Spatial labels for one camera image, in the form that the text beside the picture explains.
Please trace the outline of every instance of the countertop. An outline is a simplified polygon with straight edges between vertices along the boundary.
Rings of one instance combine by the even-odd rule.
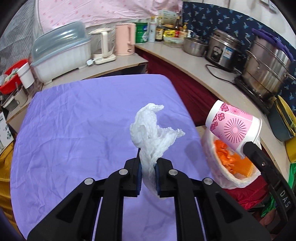
[[[206,64],[210,64],[205,58],[192,56],[180,48],[171,48],[159,42],[136,44],[136,47],[183,71],[211,91],[220,100],[236,106],[257,118],[261,118],[263,122],[260,133],[261,144],[284,178],[288,180],[290,162],[285,144],[274,136],[267,117],[234,85],[212,76],[205,67]],[[230,81],[233,81],[235,77],[234,74],[222,70],[212,68],[211,71],[218,77]]]
[[[134,53],[128,56],[117,56],[115,61],[100,64],[100,65],[92,65],[82,69],[76,69],[70,71],[64,75],[59,76],[54,79],[51,83],[44,85],[42,90],[46,90],[53,86],[66,84],[74,81],[80,81],[84,79],[91,79],[102,76],[104,74],[108,74],[114,71],[134,67],[137,65],[146,64],[148,61],[138,54]],[[29,97],[27,102],[22,106],[17,106],[14,110],[9,112],[6,122],[9,123],[17,114],[23,111],[31,102],[31,98]]]

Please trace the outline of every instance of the paper cup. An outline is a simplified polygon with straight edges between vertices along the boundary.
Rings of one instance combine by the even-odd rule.
[[[217,100],[205,125],[215,136],[244,158],[243,146],[246,142],[257,142],[262,120]]]

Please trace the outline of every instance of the black stove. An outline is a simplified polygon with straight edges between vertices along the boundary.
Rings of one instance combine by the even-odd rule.
[[[249,87],[244,83],[243,78],[241,75],[237,76],[234,79],[234,85],[243,92],[257,107],[258,109],[268,115],[270,112],[270,102],[264,102],[261,100],[255,93],[253,93]]]

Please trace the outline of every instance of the white wall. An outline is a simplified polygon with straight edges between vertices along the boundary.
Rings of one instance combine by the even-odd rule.
[[[229,0],[184,0],[192,2],[204,2],[227,7]],[[269,10],[269,6],[260,0],[230,0],[230,9],[248,15],[270,27],[283,36],[294,48],[296,48],[296,36],[285,17],[280,13]]]

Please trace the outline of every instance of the green plastic bag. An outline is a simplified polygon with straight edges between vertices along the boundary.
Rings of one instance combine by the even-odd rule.
[[[290,173],[289,173],[289,181],[288,181],[290,188],[293,187],[295,173],[296,173],[296,163],[292,163],[290,165]],[[263,209],[263,211],[261,213],[261,217],[264,217],[267,213],[269,213],[271,210],[273,210],[275,208],[276,208],[275,207],[275,200],[273,197],[271,197],[269,204],[266,205],[265,208]]]

